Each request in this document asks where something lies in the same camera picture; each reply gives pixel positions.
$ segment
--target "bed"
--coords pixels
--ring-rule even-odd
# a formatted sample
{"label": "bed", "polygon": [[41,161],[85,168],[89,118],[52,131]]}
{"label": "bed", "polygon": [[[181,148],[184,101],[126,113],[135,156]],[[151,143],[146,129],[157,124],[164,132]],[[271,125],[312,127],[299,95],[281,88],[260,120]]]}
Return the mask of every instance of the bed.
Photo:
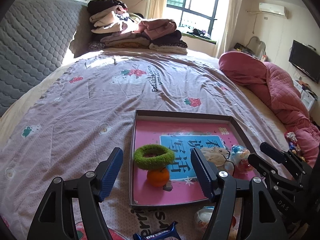
{"label": "bed", "polygon": [[[200,104],[188,105],[186,98]],[[54,177],[78,178],[107,159],[114,147],[124,151],[124,162],[110,197],[100,206],[116,239],[158,231],[174,220],[182,239],[201,237],[193,217],[203,203],[130,208],[129,154],[136,109],[231,115],[256,152],[288,176],[259,151],[263,141],[287,150],[284,126],[252,92],[219,70],[218,59],[191,50],[186,56],[146,49],[91,52],[55,70],[0,120],[0,215],[18,240],[27,238]],[[109,127],[107,133],[100,133],[103,124]],[[79,238],[85,240],[77,202],[74,211]]]}

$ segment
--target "blue snack wrapper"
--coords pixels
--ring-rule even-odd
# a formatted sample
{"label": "blue snack wrapper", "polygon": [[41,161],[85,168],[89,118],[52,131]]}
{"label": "blue snack wrapper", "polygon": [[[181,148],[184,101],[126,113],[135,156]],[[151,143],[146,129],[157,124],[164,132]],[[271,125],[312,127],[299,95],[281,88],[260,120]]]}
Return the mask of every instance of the blue snack wrapper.
{"label": "blue snack wrapper", "polygon": [[166,230],[151,234],[150,236],[146,237],[134,234],[133,240],[181,240],[176,229],[176,224],[178,224],[178,222],[173,221],[172,224],[169,227],[167,227]]}

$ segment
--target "quilted headboard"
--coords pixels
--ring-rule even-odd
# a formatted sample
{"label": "quilted headboard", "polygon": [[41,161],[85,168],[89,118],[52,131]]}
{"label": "quilted headboard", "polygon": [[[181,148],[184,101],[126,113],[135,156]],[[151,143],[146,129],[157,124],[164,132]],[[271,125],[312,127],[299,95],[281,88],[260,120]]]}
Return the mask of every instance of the quilted headboard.
{"label": "quilted headboard", "polygon": [[60,67],[68,48],[75,57],[87,51],[89,17],[86,4],[75,0],[12,4],[0,22],[0,116]]}

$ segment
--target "wall-mounted air conditioner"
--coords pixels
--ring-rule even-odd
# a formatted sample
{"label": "wall-mounted air conditioner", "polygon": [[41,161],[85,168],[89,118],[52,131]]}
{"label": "wall-mounted air conditioner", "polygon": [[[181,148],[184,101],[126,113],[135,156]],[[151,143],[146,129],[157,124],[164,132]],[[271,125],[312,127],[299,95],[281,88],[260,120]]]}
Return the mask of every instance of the wall-mounted air conditioner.
{"label": "wall-mounted air conditioner", "polygon": [[274,13],[288,18],[288,10],[286,7],[271,3],[259,3],[259,10],[262,12]]}

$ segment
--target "green ring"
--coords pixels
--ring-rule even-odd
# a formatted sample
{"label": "green ring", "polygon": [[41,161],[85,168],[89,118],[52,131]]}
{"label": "green ring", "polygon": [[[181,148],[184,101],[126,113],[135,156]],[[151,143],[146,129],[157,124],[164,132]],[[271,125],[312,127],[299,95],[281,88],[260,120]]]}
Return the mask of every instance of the green ring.
{"label": "green ring", "polygon": [[[146,154],[157,154],[155,157],[146,158]],[[155,170],[163,168],[174,160],[174,152],[159,144],[147,144],[136,149],[133,160],[142,170]]]}

